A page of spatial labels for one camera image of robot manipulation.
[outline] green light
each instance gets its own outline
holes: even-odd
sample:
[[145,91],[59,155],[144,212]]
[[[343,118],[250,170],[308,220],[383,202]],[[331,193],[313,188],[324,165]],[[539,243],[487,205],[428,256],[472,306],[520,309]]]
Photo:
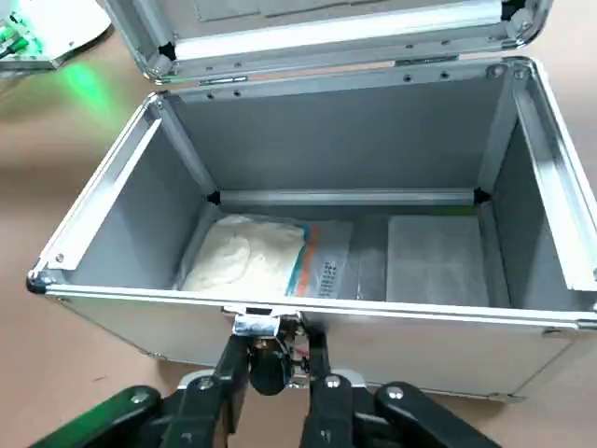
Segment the green light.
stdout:
[[122,127],[127,113],[120,95],[97,69],[86,63],[70,63],[61,69],[59,80],[81,112],[91,115],[99,128],[115,131]]

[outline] white powder bag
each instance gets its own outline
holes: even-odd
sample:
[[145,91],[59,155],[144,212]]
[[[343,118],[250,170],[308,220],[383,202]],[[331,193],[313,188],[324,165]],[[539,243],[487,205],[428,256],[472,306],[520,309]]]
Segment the white powder bag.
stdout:
[[304,245],[299,227],[224,217],[207,232],[183,290],[240,300],[284,296]]

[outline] open case lid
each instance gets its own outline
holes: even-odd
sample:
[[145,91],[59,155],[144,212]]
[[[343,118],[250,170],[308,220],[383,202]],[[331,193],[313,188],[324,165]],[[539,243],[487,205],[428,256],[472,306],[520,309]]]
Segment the open case lid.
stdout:
[[552,0],[106,0],[158,84],[514,49]]

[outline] gray panel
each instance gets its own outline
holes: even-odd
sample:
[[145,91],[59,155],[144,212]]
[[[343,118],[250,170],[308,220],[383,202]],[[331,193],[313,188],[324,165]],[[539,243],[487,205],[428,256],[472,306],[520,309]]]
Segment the gray panel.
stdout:
[[396,316],[304,313],[327,328],[334,369],[367,382],[406,381],[425,389],[488,396],[511,394],[562,350],[542,326],[469,324]]
[[323,21],[412,7],[459,3],[462,0],[311,0],[273,2],[249,0],[159,0],[161,10],[181,38],[200,37],[304,21]]
[[474,188],[501,80],[174,109],[220,189]]
[[148,353],[215,366],[232,325],[219,306],[72,298],[68,307]]
[[589,311],[592,294],[568,290],[564,283],[520,125],[497,178],[493,206],[512,306]]
[[385,301],[388,217],[364,216],[353,224],[339,298]]
[[392,217],[387,300],[489,306],[477,216]]
[[68,281],[170,288],[200,205],[197,184],[158,130]]

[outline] case hinge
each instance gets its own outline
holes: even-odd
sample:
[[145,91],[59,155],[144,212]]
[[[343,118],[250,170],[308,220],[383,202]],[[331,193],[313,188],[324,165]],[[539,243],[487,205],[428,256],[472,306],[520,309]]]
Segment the case hinge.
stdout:
[[489,401],[500,401],[505,404],[515,404],[524,401],[524,397],[517,397],[510,394],[490,394],[487,399]]
[[572,341],[576,337],[577,330],[575,329],[558,329],[548,327],[541,332],[544,339],[565,339]]
[[581,331],[597,331],[597,319],[578,319],[577,324]]
[[216,79],[205,79],[199,81],[200,86],[213,86],[215,84],[232,84],[233,82],[245,82],[249,77],[220,77]]
[[394,62],[394,67],[402,67],[405,65],[418,65],[422,63],[448,63],[450,61],[456,61],[458,55],[455,56],[437,56],[430,58],[415,58],[415,59],[401,59]]

